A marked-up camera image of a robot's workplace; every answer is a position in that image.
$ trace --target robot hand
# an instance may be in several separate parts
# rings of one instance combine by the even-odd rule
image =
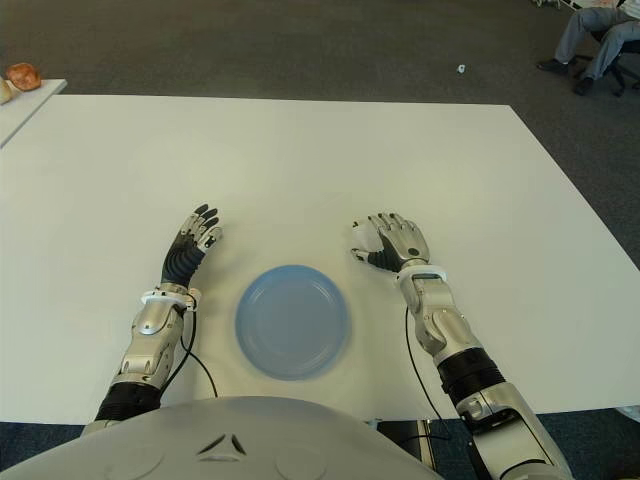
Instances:
[[[218,209],[209,210],[205,203],[187,217],[167,252],[162,266],[162,283],[189,288],[191,277],[207,251],[222,236],[218,223]]]
[[[368,252],[353,248],[351,253],[356,259],[392,272],[408,265],[429,263],[429,247],[415,223],[397,213],[379,213],[368,219],[378,232],[383,249]],[[359,226],[358,222],[353,223],[354,228]]]

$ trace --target gray carpet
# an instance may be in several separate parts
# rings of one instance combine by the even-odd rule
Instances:
[[[553,52],[567,8],[529,0],[0,0],[0,12],[0,68],[29,61],[46,77],[66,78],[66,93],[511,105],[640,265],[640,94],[615,98],[605,79],[579,98],[569,77],[533,66]],[[595,47],[588,39],[581,51]],[[640,71],[640,58],[621,63]],[[640,474],[633,451],[620,457],[627,450],[616,433],[633,430],[637,439],[636,424],[620,427],[630,421],[613,411],[579,415],[544,417],[566,434],[559,443],[579,478],[613,478],[614,464]],[[3,424],[2,466],[77,432]],[[439,453],[447,475],[468,478],[461,446],[450,447]],[[585,468],[596,451],[605,460]]]

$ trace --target robot forearm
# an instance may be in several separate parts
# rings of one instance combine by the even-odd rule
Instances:
[[[523,472],[571,478],[553,439],[456,308],[446,275],[426,262],[403,270],[398,281],[416,336],[473,435],[474,467],[490,478],[519,478]]]
[[[184,312],[195,308],[199,296],[197,290],[187,291],[173,283],[163,283],[143,295],[144,307],[131,326],[131,343],[96,421],[84,433],[160,407],[174,350],[182,336]]]

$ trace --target robot finger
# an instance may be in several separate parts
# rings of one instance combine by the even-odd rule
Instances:
[[[198,218],[193,222],[191,228],[187,231],[186,235],[193,235],[194,237],[198,235],[203,224],[211,217],[215,217],[218,214],[217,208],[212,208],[211,210],[207,210],[206,212],[200,214]]]
[[[392,213],[390,216],[398,224],[400,229],[410,228],[409,223],[404,218],[402,218],[402,215],[400,215],[399,213]]]
[[[207,220],[206,222],[204,222],[200,228],[198,228],[198,231],[195,233],[195,235],[193,236],[193,241],[194,242],[198,242],[202,236],[204,235],[204,233],[209,230],[211,227],[213,227],[214,225],[216,225],[218,222],[220,221],[220,219],[218,217],[213,217],[210,218],[209,220]]]
[[[209,208],[209,205],[207,205],[206,203],[203,203],[202,205],[200,205],[198,208],[196,208],[193,213],[197,213],[198,215],[202,215],[204,212],[207,211],[207,209]]]
[[[353,255],[353,257],[360,262],[368,262],[369,259],[369,252],[367,252],[366,250],[361,250],[359,248],[352,248],[351,255]]]
[[[186,235],[187,233],[189,233],[189,231],[191,231],[193,225],[198,221],[199,218],[200,214],[196,212],[193,212],[191,215],[189,215],[182,224],[182,227],[180,227],[180,235]]]
[[[207,253],[207,251],[213,247],[220,238],[222,238],[222,228],[214,226],[209,227],[198,240],[198,250],[203,253]]]
[[[387,230],[394,230],[397,226],[388,213],[379,213],[378,218],[382,219]]]
[[[371,223],[373,223],[373,226],[376,227],[376,230],[387,230],[387,226],[384,224],[382,219],[380,219],[378,216],[370,215],[367,218]]]

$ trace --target white table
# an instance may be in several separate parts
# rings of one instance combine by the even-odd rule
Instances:
[[[13,99],[0,105],[0,148],[11,140],[27,120],[49,100],[52,95],[67,86],[66,80],[42,80],[42,86],[30,92],[22,92],[7,81]]]
[[[204,295],[196,350],[224,395],[433,416],[400,293],[349,255],[352,220],[392,210],[422,227],[458,306],[535,411],[640,403],[640,274],[507,106],[66,95],[2,160],[2,420],[93,418],[139,295],[203,201],[220,208],[225,238],[192,282]],[[264,376],[234,336],[242,293],[282,264],[327,274],[351,312],[346,351],[309,381]],[[167,394],[211,395],[192,361]]]

